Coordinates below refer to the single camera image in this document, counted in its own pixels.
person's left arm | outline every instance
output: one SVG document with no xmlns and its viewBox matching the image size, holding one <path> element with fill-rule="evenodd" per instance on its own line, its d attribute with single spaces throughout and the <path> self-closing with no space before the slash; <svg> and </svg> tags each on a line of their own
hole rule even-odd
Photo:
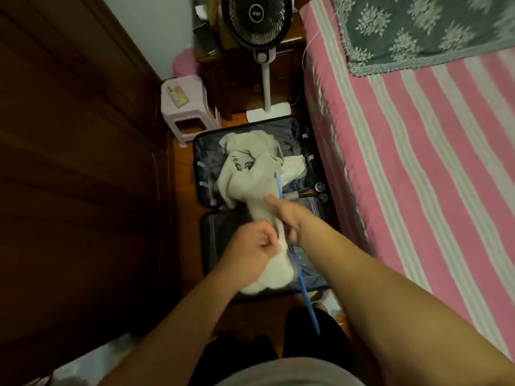
<svg viewBox="0 0 515 386">
<path fill-rule="evenodd" d="M 280 252 L 267 221 L 238 229 L 216 268 L 154 329 L 101 386 L 187 385 L 230 300 Z"/>
</svg>

bed sheet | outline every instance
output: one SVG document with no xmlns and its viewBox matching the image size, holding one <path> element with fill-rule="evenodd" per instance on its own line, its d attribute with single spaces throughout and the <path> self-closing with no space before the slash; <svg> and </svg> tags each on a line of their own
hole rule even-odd
<svg viewBox="0 0 515 386">
<path fill-rule="evenodd" d="M 331 1 L 300 13 L 306 99 L 344 233 L 361 241 L 355 208 L 378 259 L 513 360 L 515 49 L 353 77 Z"/>
</svg>

fan base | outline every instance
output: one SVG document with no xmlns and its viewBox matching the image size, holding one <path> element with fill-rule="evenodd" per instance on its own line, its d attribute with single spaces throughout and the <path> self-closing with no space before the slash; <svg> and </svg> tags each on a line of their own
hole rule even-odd
<svg viewBox="0 0 515 386">
<path fill-rule="evenodd" d="M 288 102 L 274 104 L 270 112 L 259 108 L 257 110 L 247 111 L 248 123 L 261 122 L 262 120 L 280 118 L 281 116 L 289 116 L 292 114 L 292 108 Z"/>
</svg>

person's right arm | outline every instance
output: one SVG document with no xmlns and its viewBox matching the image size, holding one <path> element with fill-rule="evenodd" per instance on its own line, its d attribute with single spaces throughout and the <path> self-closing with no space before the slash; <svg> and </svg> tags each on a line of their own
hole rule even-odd
<svg viewBox="0 0 515 386">
<path fill-rule="evenodd" d="M 298 203 L 266 195 L 370 350 L 402 383 L 515 385 L 515 366 L 458 314 Z"/>
</svg>

wooden floor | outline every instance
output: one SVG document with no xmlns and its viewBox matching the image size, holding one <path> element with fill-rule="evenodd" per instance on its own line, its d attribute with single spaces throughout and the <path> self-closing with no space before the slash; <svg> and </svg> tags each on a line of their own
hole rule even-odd
<svg viewBox="0 0 515 386">
<path fill-rule="evenodd" d="M 247 123 L 244 113 L 235 114 L 232 121 L 222 119 L 222 127 L 233 127 Z M 198 124 L 183 126 L 183 132 L 199 131 Z M 192 176 L 192 142 L 181 148 L 174 139 L 175 159 L 175 198 L 177 205 L 177 225 L 179 259 L 181 268 L 181 290 L 186 295 L 203 278 L 200 258 L 199 222 L 202 215 L 210 211 L 198 203 L 196 187 Z M 229 305 L 222 316 L 218 331 L 232 331 L 241 342 L 250 342 L 255 337 L 270 337 L 279 357 L 283 351 L 284 321 L 287 312 L 294 306 L 303 305 L 302 296 L 286 295 L 246 304 Z M 337 317 L 338 323 L 351 338 L 364 367 L 370 376 L 370 384 L 380 384 L 375 361 L 363 342 L 347 323 L 344 314 Z"/>
</svg>

